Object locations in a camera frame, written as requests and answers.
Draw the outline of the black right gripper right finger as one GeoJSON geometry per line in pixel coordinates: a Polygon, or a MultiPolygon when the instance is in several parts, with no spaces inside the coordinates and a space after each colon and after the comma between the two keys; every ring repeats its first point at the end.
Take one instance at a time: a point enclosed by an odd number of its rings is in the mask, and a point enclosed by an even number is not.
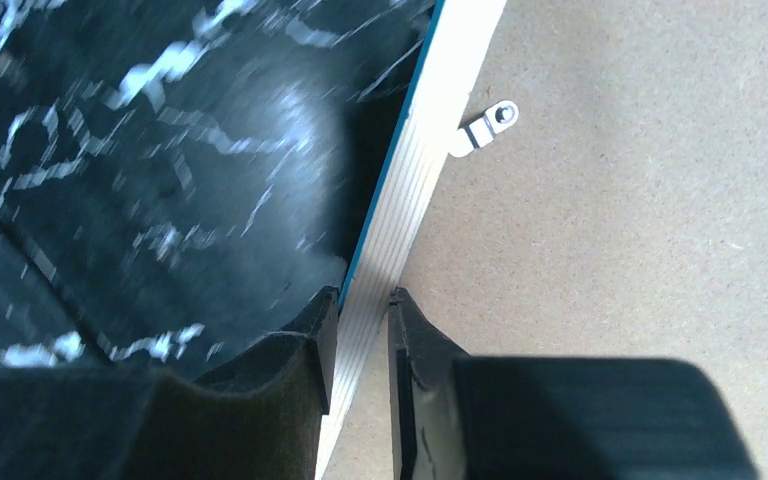
{"type": "Polygon", "coordinates": [[[755,479],[719,390],[665,358],[474,356],[388,306],[398,479],[755,479]]]}

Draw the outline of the metal turn clip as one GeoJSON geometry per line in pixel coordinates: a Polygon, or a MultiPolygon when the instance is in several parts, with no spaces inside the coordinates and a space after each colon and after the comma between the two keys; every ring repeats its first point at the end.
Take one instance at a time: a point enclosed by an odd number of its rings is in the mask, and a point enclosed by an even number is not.
{"type": "Polygon", "coordinates": [[[453,134],[448,153],[463,158],[475,150],[492,143],[519,119],[518,105],[511,100],[502,100],[486,109],[479,117],[459,127],[453,134]]]}

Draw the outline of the brown cardboard backing board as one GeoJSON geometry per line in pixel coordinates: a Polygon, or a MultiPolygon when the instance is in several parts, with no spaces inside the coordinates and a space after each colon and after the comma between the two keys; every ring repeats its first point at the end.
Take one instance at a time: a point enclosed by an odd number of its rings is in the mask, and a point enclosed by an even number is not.
{"type": "Polygon", "coordinates": [[[768,1],[511,1],[401,278],[473,354],[675,357],[768,479],[768,1]]]}

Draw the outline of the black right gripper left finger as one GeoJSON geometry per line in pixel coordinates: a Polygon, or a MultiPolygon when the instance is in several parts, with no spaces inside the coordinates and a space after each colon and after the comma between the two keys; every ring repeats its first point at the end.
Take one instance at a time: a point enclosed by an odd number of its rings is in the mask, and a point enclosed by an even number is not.
{"type": "Polygon", "coordinates": [[[0,479],[311,479],[338,292],[184,380],[160,368],[0,369],[0,479]]]}

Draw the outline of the blue wooden picture frame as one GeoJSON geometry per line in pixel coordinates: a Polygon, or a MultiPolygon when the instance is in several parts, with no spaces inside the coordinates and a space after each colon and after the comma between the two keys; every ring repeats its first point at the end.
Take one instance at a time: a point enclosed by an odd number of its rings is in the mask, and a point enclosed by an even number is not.
{"type": "Polygon", "coordinates": [[[317,478],[327,470],[505,5],[505,0],[446,0],[433,9],[340,297],[317,478]]]}

